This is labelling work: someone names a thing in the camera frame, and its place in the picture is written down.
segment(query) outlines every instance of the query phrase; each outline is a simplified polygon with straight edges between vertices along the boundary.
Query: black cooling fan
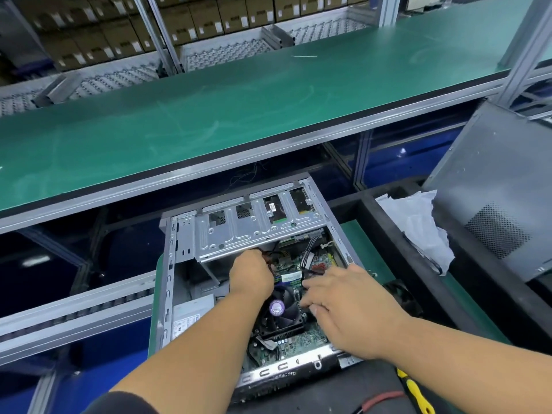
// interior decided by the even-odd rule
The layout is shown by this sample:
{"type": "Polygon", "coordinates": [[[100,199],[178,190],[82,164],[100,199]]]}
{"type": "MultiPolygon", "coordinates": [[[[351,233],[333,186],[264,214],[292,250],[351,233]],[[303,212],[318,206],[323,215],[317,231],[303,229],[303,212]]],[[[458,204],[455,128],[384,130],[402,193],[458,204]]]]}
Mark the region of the black cooling fan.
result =
{"type": "Polygon", "coordinates": [[[260,310],[257,328],[262,339],[303,328],[301,312],[292,288],[274,288],[271,297],[260,310]]]}

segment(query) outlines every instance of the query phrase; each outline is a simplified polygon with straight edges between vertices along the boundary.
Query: crumpled white packaging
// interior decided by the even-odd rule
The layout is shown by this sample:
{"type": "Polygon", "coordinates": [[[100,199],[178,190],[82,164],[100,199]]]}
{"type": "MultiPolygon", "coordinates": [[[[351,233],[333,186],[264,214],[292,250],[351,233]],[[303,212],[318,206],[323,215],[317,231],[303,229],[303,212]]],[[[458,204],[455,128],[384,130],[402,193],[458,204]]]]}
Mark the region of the crumpled white packaging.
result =
{"type": "Polygon", "coordinates": [[[440,266],[443,271],[441,276],[445,276],[454,253],[449,247],[446,231],[438,228],[431,216],[436,194],[437,190],[418,191],[402,199],[393,199],[385,194],[376,201],[406,237],[423,250],[423,255],[440,266]]]}

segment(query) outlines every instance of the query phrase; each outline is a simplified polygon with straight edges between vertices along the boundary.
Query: yellow screwdriver handle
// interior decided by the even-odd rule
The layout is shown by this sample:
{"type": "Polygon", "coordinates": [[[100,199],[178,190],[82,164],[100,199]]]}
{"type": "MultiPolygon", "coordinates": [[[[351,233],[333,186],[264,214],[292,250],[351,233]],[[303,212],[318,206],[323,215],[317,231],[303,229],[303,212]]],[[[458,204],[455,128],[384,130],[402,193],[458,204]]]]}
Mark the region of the yellow screwdriver handle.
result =
{"type": "Polygon", "coordinates": [[[435,409],[428,400],[422,395],[422,391],[419,390],[418,384],[412,379],[406,380],[406,386],[408,386],[410,393],[416,398],[418,407],[422,410],[423,414],[435,414],[435,409]]]}

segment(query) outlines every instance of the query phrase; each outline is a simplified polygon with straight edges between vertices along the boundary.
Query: person's right hand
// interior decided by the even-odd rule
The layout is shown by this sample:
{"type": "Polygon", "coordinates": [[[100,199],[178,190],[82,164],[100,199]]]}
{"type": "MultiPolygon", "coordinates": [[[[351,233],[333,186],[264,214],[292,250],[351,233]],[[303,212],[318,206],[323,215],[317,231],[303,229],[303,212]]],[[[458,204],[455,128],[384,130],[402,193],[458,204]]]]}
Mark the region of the person's right hand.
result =
{"type": "Polygon", "coordinates": [[[363,359],[386,358],[388,344],[400,340],[410,316],[372,276],[351,264],[330,267],[305,280],[301,306],[309,306],[334,346],[363,359]]]}

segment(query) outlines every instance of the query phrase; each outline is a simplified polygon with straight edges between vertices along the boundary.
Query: green work surface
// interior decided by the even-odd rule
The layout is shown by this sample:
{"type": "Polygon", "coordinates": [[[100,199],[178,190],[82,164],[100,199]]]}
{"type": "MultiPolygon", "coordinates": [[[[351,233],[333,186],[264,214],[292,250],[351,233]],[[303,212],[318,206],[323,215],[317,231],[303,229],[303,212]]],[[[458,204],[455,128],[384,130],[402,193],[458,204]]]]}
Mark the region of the green work surface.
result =
{"type": "Polygon", "coordinates": [[[496,73],[530,0],[455,5],[0,119],[0,210],[496,73]]]}
{"type": "MultiPolygon", "coordinates": [[[[393,273],[389,270],[389,267],[387,267],[387,264],[385,264],[383,258],[377,252],[357,221],[343,223],[341,224],[341,228],[356,251],[358,258],[360,258],[362,264],[364,264],[364,267],[377,273],[376,280],[379,283],[385,283],[395,279],[393,273]]],[[[479,305],[475,303],[466,290],[460,286],[452,274],[447,273],[446,276],[440,279],[464,310],[477,323],[479,328],[485,331],[493,340],[509,343],[506,336],[499,330],[493,321],[491,321],[487,314],[483,312],[479,305]]]]}

